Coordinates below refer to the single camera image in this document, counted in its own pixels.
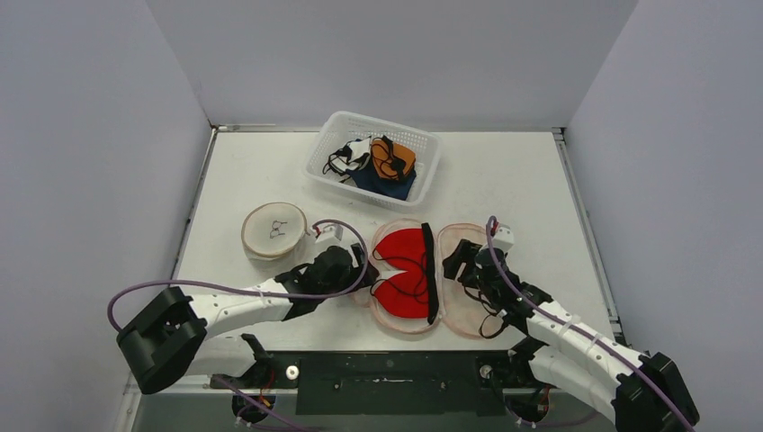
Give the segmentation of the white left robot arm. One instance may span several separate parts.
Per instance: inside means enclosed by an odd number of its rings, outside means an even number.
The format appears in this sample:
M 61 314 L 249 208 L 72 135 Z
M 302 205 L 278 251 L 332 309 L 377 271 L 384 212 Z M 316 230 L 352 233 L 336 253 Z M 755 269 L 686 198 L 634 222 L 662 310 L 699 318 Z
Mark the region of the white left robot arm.
M 330 246 L 309 263 L 233 293 L 187 294 L 168 286 L 118 331 L 116 342 L 144 394 L 193 375 L 254 388 L 272 370 L 272 356 L 246 327 L 312 313 L 327 299 L 374 285 L 379 275 L 355 243 Z

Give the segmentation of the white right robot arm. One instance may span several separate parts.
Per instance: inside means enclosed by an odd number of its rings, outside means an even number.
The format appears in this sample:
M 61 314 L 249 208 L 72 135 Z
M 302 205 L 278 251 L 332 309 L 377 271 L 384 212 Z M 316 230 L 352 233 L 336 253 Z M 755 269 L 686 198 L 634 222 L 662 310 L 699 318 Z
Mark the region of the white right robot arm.
M 511 379 L 567 392 L 618 431 L 692 431 L 699 411 L 676 363 L 607 337 L 507 266 L 496 242 L 467 239 L 443 261 L 444 278 L 476 289 L 506 327 L 525 338 L 512 347 Z

